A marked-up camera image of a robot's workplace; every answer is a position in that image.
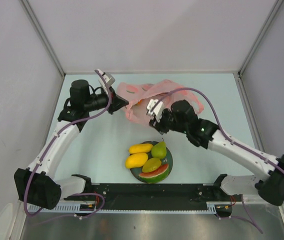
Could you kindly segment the red fake watermelon slice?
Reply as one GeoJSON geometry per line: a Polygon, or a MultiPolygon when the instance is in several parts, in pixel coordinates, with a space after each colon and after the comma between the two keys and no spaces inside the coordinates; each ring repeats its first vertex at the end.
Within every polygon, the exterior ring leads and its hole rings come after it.
{"type": "Polygon", "coordinates": [[[161,165],[159,168],[152,172],[142,172],[138,178],[149,184],[156,184],[163,181],[170,173],[170,165],[168,163],[161,165]]]}

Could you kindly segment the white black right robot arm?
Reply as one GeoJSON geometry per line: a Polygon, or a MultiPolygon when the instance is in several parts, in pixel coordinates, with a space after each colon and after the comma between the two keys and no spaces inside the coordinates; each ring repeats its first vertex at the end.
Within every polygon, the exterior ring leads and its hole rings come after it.
{"type": "Polygon", "coordinates": [[[186,100],[165,108],[163,102],[151,99],[146,109],[151,117],[149,125],[160,134],[183,133],[194,146],[222,154],[252,173],[243,176],[221,174],[212,188],[217,200],[224,201],[233,195],[259,195],[274,206],[284,203],[284,154],[277,157],[239,142],[217,124],[199,118],[186,100]]]}

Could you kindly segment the pink plastic bag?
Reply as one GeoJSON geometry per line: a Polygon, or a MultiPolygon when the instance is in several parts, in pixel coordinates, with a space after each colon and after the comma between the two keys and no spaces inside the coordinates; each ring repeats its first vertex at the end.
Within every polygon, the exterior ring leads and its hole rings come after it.
{"type": "MultiPolygon", "coordinates": [[[[156,84],[121,82],[116,89],[116,93],[129,102],[127,106],[122,108],[125,112],[125,117],[133,123],[148,126],[151,118],[147,115],[147,105],[150,99],[158,100],[170,91],[182,87],[181,84],[169,79],[164,79],[156,84]],[[143,100],[143,102],[140,105],[135,105],[140,100],[143,100]]],[[[188,90],[175,92],[165,97],[162,102],[164,103],[164,107],[169,109],[174,102],[180,100],[188,101],[193,106],[196,114],[200,114],[204,110],[204,105],[188,90]]]]}

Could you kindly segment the yellow fake mango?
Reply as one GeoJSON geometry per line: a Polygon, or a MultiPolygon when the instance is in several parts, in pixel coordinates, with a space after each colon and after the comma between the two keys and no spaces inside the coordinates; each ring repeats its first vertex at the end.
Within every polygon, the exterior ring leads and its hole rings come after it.
{"type": "Polygon", "coordinates": [[[148,154],[144,152],[132,154],[126,159],[125,167],[127,169],[140,168],[147,162],[148,159],[148,154]]]}

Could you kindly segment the green fake guava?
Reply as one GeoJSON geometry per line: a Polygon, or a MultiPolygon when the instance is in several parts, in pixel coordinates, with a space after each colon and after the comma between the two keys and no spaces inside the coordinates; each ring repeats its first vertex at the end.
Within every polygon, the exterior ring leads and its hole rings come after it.
{"type": "Polygon", "coordinates": [[[167,145],[164,140],[155,144],[151,149],[151,155],[153,158],[164,159],[167,155],[167,145]]]}

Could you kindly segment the yellow fake starfruit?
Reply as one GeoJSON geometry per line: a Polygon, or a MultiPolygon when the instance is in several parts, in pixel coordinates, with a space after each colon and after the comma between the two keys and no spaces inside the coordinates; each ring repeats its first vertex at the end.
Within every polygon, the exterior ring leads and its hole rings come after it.
{"type": "Polygon", "coordinates": [[[150,158],[142,167],[143,173],[150,173],[158,169],[162,165],[162,161],[158,157],[150,158]]]}

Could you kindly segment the yellow fake banana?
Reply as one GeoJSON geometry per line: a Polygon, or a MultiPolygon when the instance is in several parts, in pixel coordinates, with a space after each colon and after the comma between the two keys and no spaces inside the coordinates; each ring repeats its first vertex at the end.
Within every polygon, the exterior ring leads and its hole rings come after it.
{"type": "Polygon", "coordinates": [[[139,153],[148,153],[152,150],[153,145],[151,143],[140,143],[129,147],[128,152],[130,155],[139,153]]]}

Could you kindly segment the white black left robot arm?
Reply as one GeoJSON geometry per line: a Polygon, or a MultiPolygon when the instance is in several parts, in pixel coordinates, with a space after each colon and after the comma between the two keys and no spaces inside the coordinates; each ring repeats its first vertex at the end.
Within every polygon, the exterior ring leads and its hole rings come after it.
{"type": "Polygon", "coordinates": [[[93,119],[91,112],[113,114],[129,103],[116,94],[112,87],[114,78],[103,76],[99,82],[99,94],[94,92],[87,80],[79,79],[71,83],[70,96],[64,102],[49,142],[27,168],[18,168],[14,173],[18,198],[24,205],[32,204],[52,210],[60,200],[72,195],[77,195],[82,200],[92,196],[93,188],[89,177],[73,174],[58,181],[54,181],[54,177],[73,140],[83,130],[86,122],[93,119]]]}

